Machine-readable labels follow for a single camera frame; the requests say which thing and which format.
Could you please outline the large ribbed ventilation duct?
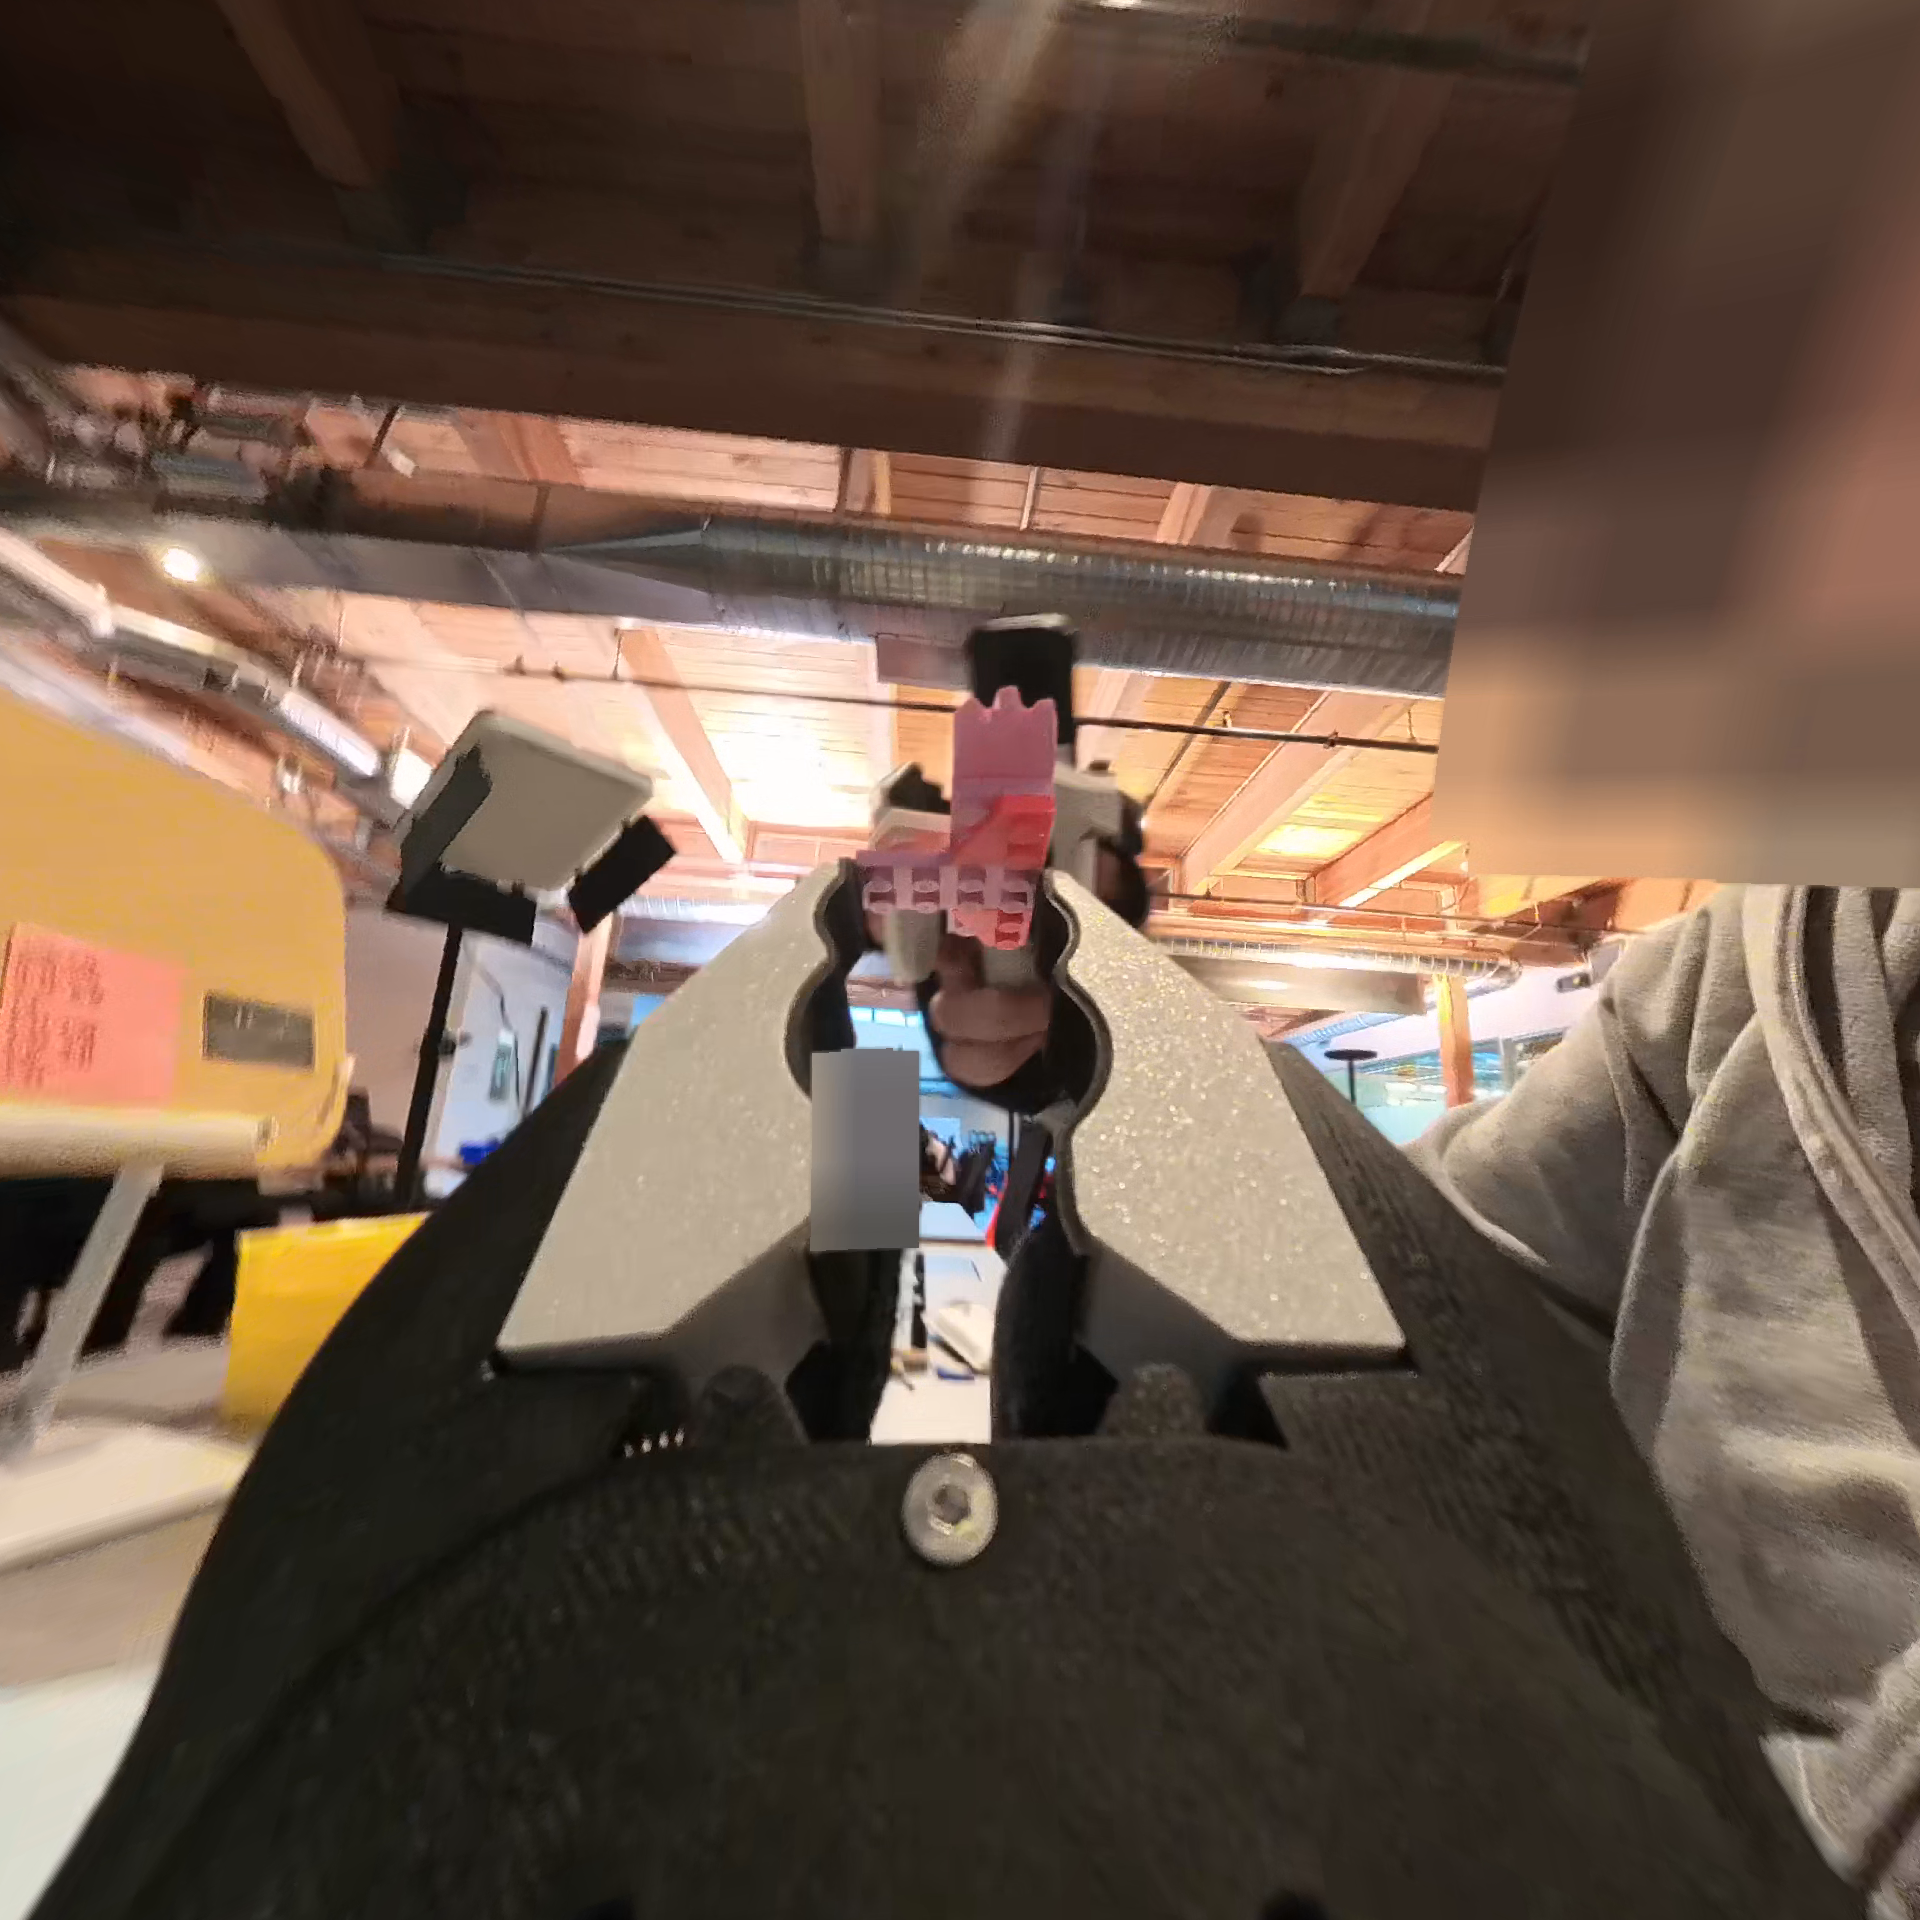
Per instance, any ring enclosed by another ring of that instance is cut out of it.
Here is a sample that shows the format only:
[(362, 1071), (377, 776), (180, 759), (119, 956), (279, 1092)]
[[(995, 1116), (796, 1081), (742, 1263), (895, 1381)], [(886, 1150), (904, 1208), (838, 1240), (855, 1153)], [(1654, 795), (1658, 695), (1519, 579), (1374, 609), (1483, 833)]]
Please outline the large ribbed ventilation duct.
[(659, 513), (545, 556), (676, 589), (737, 634), (958, 658), (974, 628), (1057, 617), (1099, 669), (1412, 698), (1446, 692), (1459, 611), (1440, 571), (794, 516)]

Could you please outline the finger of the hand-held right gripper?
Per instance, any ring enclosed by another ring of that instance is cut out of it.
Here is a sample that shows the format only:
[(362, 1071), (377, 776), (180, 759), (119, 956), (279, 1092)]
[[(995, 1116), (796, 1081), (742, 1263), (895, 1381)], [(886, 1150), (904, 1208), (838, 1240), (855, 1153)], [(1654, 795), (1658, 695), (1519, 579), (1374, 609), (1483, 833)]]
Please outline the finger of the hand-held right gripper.
[[(876, 851), (941, 851), (948, 850), (948, 821), (948, 795), (928, 782), (917, 760), (895, 769), (876, 787)], [(895, 986), (928, 984), (936, 972), (943, 937), (943, 904), (876, 907), (876, 946)]]

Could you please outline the shallow yellow plastic bin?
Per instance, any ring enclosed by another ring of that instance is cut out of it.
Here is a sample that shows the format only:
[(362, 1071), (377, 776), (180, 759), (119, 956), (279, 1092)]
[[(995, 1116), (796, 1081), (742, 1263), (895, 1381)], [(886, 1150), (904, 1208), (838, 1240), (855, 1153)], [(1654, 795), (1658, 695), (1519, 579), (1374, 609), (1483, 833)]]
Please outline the shallow yellow plastic bin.
[(344, 1313), (426, 1212), (255, 1227), (236, 1239), (223, 1424), (265, 1430)]

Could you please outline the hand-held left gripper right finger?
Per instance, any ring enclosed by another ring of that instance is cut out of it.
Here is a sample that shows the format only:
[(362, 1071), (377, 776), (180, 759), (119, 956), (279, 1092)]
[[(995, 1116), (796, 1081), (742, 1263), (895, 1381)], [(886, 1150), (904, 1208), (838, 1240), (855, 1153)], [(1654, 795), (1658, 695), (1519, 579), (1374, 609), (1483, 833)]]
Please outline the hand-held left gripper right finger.
[(1046, 876), (1046, 956), (1091, 1357), (1114, 1377), (1399, 1365), (1402, 1322), (1256, 1028), (1066, 872)]

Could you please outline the black label plate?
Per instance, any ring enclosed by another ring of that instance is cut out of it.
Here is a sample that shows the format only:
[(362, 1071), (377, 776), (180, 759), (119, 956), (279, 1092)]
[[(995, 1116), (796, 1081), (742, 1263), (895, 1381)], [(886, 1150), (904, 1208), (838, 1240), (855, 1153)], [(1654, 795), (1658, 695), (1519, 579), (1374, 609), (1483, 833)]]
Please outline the black label plate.
[(318, 1014), (310, 1006), (283, 1006), (223, 994), (203, 996), (205, 1063), (310, 1073), (318, 1069), (318, 1056)]

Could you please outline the person's right forearm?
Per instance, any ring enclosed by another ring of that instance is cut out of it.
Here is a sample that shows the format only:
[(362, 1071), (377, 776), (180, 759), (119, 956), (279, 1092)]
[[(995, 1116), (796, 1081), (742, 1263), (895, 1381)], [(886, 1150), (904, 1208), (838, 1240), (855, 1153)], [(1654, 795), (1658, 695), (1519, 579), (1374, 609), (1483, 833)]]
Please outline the person's right forearm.
[(1516, 1092), (1438, 1121), (1412, 1159), (1575, 1322), (1609, 1334), (1658, 1171), (1753, 1018), (1745, 889), (1625, 944)]

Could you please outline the pink sticky note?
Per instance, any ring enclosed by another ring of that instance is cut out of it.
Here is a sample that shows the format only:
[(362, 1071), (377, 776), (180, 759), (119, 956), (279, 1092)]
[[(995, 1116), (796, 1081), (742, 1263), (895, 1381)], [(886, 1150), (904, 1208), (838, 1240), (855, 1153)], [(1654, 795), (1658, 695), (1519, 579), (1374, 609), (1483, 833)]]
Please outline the pink sticky note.
[(185, 972), (165, 956), (12, 925), (2, 955), (2, 1096), (171, 1106)]

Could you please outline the person's right hand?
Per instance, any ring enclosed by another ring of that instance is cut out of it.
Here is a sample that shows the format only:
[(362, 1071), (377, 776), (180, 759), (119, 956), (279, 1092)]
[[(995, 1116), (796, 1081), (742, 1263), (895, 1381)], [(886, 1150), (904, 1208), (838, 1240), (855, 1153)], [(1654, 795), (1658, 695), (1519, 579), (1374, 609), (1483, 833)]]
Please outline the person's right hand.
[(1031, 1101), (1051, 1028), (1056, 994), (1046, 980), (995, 986), (987, 960), (992, 946), (948, 937), (931, 975), (917, 986), (924, 1033), (948, 1081), (959, 1092), (1020, 1106)]

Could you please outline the studio light on black stand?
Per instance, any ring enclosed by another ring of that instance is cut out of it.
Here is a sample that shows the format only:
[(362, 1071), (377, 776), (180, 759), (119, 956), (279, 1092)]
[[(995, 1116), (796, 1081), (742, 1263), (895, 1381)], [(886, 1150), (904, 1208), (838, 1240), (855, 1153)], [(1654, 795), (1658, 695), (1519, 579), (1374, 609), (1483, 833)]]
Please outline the studio light on black stand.
[(579, 931), (611, 925), (676, 855), (648, 814), (653, 782), (504, 711), (477, 711), (397, 822), (389, 916), (443, 928), (418, 1042), (394, 1208), (420, 1190), (464, 937), (534, 946), (540, 897), (563, 895)]

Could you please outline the wooden top white stand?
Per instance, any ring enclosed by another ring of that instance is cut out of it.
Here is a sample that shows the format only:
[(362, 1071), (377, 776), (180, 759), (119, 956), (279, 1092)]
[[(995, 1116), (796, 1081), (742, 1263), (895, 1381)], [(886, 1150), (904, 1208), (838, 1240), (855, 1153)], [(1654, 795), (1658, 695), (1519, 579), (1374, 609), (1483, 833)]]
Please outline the wooden top white stand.
[[(35, 1356), (2, 1385), (2, 1572), (218, 1508), (247, 1450), (62, 1416), (84, 1337), (167, 1181), (301, 1171), (350, 1101), (347, 897), (328, 851), (227, 785), (2, 695), (2, 955), (12, 925), (185, 972), (171, 1106), (2, 1096), (2, 1176), (104, 1181)], [(203, 996), (318, 1014), (310, 1073), (203, 1057)]]

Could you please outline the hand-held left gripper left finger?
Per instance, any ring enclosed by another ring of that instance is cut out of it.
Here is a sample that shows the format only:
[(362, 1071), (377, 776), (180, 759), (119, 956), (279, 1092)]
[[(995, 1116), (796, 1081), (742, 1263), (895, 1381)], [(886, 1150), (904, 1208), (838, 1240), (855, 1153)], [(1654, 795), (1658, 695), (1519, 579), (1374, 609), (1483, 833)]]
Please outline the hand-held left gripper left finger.
[(794, 1373), (825, 1339), (807, 1014), (851, 962), (849, 904), (851, 869), (819, 867), (635, 1028), (501, 1357)]

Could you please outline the person's grey hoodie torso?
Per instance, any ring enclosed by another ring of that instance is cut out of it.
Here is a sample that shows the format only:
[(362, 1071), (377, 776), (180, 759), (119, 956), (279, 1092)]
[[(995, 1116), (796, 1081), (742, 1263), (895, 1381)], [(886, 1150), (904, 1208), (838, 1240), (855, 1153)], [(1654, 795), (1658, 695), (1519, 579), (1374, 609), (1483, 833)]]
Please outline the person's grey hoodie torso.
[(1618, 1398), (1820, 1848), (1917, 1918), (1917, 892), (1733, 889), (1605, 1014), (1672, 1138)]

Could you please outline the pink brick assembly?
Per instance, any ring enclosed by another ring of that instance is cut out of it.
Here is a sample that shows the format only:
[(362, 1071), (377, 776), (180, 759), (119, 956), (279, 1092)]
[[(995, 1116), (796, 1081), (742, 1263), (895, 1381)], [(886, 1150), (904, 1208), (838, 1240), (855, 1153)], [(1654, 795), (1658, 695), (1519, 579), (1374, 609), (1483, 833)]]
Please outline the pink brick assembly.
[(1028, 944), (1037, 881), (1051, 838), (1051, 710), (995, 710), (968, 698), (953, 710), (948, 850), (855, 855), (858, 901), (876, 907), (943, 904), (948, 935), (1015, 955)]

